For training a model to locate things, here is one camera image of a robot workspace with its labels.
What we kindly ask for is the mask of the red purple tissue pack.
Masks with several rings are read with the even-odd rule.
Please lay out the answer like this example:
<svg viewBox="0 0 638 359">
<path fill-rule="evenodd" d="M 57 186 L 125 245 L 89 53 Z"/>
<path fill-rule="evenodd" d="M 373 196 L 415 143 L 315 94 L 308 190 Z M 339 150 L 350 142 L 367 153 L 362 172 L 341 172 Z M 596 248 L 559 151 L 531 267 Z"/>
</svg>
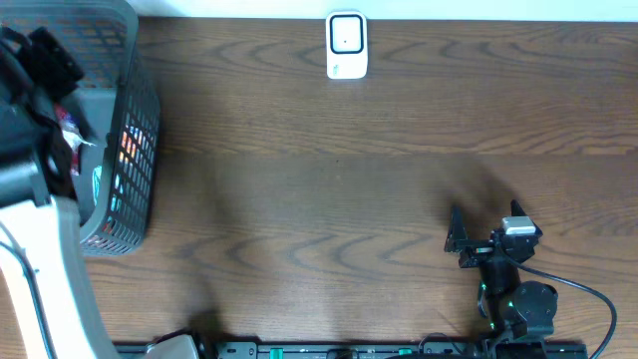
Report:
<svg viewBox="0 0 638 359">
<path fill-rule="evenodd" d="M 63 138 L 72 152 L 71 175 L 78 176 L 81 172 L 81 146 L 94 147 L 95 144 L 90 143 L 84 139 L 80 132 L 79 122 L 66 108 L 64 108 L 60 104 L 55 104 L 54 113 L 56 115 L 58 125 L 62 131 Z"/>
</svg>

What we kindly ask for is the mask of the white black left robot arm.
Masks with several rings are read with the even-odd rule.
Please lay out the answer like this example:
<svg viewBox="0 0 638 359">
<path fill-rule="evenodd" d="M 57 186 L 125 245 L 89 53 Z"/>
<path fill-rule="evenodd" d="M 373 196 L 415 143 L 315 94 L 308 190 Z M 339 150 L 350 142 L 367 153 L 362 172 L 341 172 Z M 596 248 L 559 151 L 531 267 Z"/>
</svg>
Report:
<svg viewBox="0 0 638 359">
<path fill-rule="evenodd" d="M 45 28 L 1 29 L 1 271 L 30 358 L 198 358 L 190 333 L 109 337 L 80 248 L 72 182 L 84 143 L 60 101 L 84 73 Z"/>
</svg>

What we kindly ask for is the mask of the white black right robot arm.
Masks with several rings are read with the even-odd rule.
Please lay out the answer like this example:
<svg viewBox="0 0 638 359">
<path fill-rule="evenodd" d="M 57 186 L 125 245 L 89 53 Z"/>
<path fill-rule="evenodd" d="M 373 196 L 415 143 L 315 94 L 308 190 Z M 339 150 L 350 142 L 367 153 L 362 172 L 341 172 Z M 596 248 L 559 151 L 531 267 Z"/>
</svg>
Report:
<svg viewBox="0 0 638 359">
<path fill-rule="evenodd" d="M 479 270 L 478 310 L 492 327 L 489 348 L 537 342 L 554 332 L 557 291 L 519 276 L 519 267 L 535 255 L 542 231 L 517 201 L 510 209 L 488 239 L 471 239 L 461 210 L 453 207 L 445 243 L 446 252 L 460 256 L 459 267 Z"/>
</svg>

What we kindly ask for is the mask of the green snack packet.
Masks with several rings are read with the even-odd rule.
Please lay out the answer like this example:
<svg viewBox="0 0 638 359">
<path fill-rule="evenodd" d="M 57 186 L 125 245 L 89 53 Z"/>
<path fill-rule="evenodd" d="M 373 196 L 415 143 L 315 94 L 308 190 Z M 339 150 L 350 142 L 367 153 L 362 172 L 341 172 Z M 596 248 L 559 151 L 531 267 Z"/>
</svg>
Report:
<svg viewBox="0 0 638 359">
<path fill-rule="evenodd" d="M 93 203 L 94 203 L 94 205 L 98 204 L 99 195 L 100 195 L 100 187 L 101 187 L 101 177 L 102 177 L 102 167 L 101 166 L 96 166 L 93 169 L 93 172 L 92 172 L 92 189 L 93 189 Z M 120 181 L 120 176 L 119 175 L 116 175 L 115 189 L 119 193 L 123 192 L 123 190 L 121 189 L 121 181 Z"/>
</svg>

